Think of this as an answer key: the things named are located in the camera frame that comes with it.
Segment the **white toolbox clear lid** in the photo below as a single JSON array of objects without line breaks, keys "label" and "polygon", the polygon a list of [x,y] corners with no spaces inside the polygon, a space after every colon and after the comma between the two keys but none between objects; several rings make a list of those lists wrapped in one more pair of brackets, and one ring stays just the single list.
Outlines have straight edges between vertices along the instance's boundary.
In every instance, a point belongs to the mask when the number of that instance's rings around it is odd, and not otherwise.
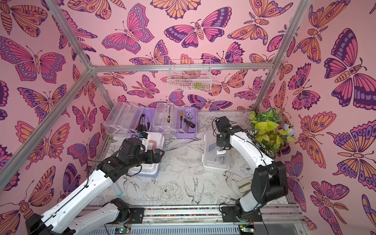
[{"label": "white toolbox clear lid", "polygon": [[217,146],[216,136],[208,130],[204,136],[204,154],[202,163],[205,171],[223,173],[230,169],[231,156],[229,150]]}]

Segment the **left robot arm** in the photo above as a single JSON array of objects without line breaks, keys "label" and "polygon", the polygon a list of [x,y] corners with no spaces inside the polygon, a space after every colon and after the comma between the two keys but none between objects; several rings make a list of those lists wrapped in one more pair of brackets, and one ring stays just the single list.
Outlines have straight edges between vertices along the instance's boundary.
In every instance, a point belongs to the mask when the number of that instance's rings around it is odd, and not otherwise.
[{"label": "left robot arm", "polygon": [[129,169],[142,164],[159,163],[165,152],[147,149],[147,139],[126,138],[118,151],[100,162],[88,179],[68,197],[42,215],[33,214],[25,222],[29,235],[81,235],[110,222],[127,223],[131,219],[129,204],[116,198],[101,209],[85,216],[77,215],[103,190]]}]

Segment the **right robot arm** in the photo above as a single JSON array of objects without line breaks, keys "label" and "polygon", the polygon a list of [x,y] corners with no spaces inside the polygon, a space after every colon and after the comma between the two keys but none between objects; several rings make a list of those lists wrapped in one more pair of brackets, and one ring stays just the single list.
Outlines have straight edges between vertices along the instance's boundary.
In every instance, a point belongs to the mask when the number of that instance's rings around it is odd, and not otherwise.
[{"label": "right robot arm", "polygon": [[257,141],[249,138],[239,125],[231,125],[226,116],[214,118],[212,124],[215,124],[216,145],[223,150],[236,149],[254,172],[250,192],[235,203],[238,219],[249,220],[268,202],[288,194],[284,163],[264,154]]}]

